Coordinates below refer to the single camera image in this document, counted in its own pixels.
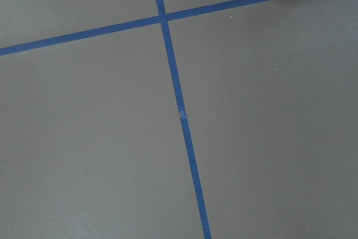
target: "floor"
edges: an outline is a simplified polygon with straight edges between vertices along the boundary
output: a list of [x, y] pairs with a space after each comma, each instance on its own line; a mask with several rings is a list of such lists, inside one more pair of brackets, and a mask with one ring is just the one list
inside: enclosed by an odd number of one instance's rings
[[358, 0], [0, 0], [0, 237], [358, 236]]

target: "gray floor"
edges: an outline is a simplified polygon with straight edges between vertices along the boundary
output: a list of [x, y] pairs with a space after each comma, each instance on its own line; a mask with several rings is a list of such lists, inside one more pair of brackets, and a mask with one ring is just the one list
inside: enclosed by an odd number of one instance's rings
[[[0, 3], [0, 48], [158, 15]], [[213, 238], [357, 238], [358, 0], [169, 27]], [[0, 238], [203, 238], [160, 24], [2, 56], [0, 96]]]

